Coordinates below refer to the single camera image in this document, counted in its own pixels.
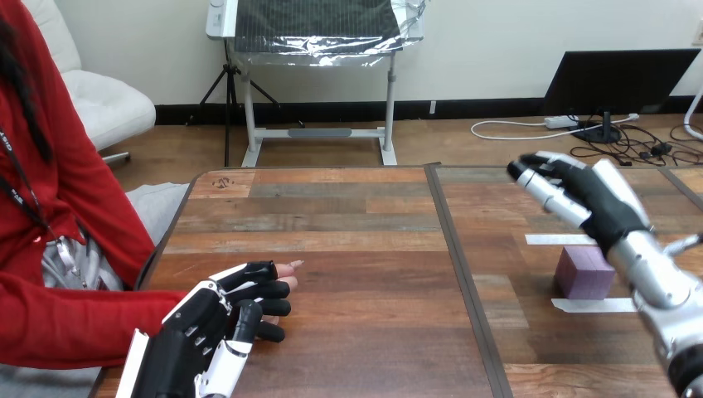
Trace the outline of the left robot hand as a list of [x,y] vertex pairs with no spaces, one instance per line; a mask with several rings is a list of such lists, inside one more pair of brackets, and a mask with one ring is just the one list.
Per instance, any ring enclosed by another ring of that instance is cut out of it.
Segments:
[[267,317],[289,315],[291,290],[273,261],[244,263],[199,282],[152,336],[136,330],[118,397],[230,397],[255,340],[282,342]]

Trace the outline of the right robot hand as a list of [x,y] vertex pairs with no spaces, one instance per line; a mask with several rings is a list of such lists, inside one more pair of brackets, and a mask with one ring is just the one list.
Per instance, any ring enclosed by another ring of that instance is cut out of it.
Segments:
[[615,182],[564,153],[538,151],[522,154],[507,164],[513,182],[542,208],[580,228],[606,255],[619,241],[636,231],[650,231],[651,223],[639,205],[623,199],[632,189]]

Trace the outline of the person's hand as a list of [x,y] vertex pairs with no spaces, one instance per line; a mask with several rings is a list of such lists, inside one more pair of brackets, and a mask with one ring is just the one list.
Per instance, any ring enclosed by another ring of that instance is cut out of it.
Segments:
[[303,265],[303,260],[295,260],[287,264],[276,264],[277,281],[285,282],[291,291],[295,290],[298,287],[296,272]]

